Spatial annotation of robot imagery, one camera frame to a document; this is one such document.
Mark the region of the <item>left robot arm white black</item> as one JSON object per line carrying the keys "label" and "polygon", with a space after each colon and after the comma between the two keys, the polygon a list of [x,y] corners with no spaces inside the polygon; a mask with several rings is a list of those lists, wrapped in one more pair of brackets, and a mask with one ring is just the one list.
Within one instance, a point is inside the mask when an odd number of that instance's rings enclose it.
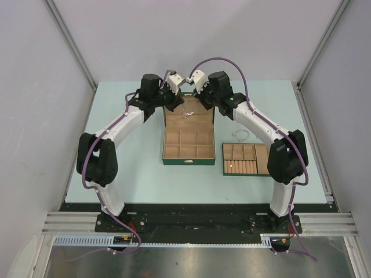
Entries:
{"label": "left robot arm white black", "polygon": [[127,227],[128,217],[122,214],[124,201],[117,192],[117,148],[137,127],[146,122],[158,107],[173,111],[184,101],[180,88],[186,80],[174,71],[164,78],[143,75],[140,87],[125,96],[125,109],[97,133],[83,133],[79,138],[76,170],[85,189],[95,191],[101,208],[109,214],[108,225],[120,232]]}

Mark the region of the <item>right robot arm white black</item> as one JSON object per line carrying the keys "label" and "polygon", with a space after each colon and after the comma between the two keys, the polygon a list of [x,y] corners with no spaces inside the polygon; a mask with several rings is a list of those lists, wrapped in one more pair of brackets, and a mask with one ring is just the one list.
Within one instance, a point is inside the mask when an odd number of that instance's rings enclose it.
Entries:
{"label": "right robot arm white black", "polygon": [[[249,101],[246,94],[233,91],[229,76],[224,72],[206,75],[200,70],[188,79],[195,85],[195,96],[206,108],[219,112],[251,131],[269,149],[267,169],[274,180],[267,225],[273,232],[282,232],[288,226],[293,209],[296,185],[307,185],[308,155],[304,134],[289,131],[273,122]],[[304,182],[298,179],[305,176]]]}

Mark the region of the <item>green jewelry box beige lining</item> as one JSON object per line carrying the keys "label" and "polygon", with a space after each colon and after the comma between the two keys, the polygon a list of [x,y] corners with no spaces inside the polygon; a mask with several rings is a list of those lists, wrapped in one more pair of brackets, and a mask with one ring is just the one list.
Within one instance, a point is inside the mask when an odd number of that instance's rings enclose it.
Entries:
{"label": "green jewelry box beige lining", "polygon": [[184,103],[173,112],[163,109],[163,164],[214,165],[214,108],[206,110],[191,93],[183,93],[181,97]]}

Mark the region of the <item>green jewelry tray insert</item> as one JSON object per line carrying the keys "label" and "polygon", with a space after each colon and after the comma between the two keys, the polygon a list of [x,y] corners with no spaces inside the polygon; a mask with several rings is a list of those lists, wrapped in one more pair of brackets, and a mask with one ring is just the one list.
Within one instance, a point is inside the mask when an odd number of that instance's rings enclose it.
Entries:
{"label": "green jewelry tray insert", "polygon": [[269,149],[264,144],[223,143],[223,175],[269,177]]}

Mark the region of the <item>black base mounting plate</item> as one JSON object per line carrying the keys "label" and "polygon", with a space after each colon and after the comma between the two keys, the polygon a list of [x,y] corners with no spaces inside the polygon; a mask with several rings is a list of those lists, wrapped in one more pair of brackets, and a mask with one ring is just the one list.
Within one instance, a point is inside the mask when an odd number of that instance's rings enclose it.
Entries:
{"label": "black base mounting plate", "polygon": [[336,213],[335,204],[296,204],[292,216],[277,217],[263,204],[126,204],[118,219],[138,233],[156,228],[232,229],[250,233],[301,229],[303,213]]}

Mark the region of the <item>aluminium frame rail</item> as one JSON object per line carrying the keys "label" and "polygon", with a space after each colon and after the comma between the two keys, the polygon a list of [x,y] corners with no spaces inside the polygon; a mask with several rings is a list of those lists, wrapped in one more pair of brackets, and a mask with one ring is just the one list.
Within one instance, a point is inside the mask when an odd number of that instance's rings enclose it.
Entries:
{"label": "aluminium frame rail", "polygon": [[[358,240],[358,230],[351,213],[303,213],[301,229],[298,231],[302,239],[306,237],[342,237],[346,244],[348,255],[356,277],[370,277],[370,267],[366,265],[361,245]],[[146,233],[138,233],[133,225],[117,223],[109,216],[98,212],[52,212],[46,217],[43,233],[50,235],[98,235],[127,236],[134,238],[135,231],[141,240],[151,239],[188,239],[198,243],[211,240],[226,239],[228,242],[240,243],[243,237],[264,235],[268,237],[290,237],[293,229],[288,232],[250,233],[232,229],[179,229],[156,228]]]}

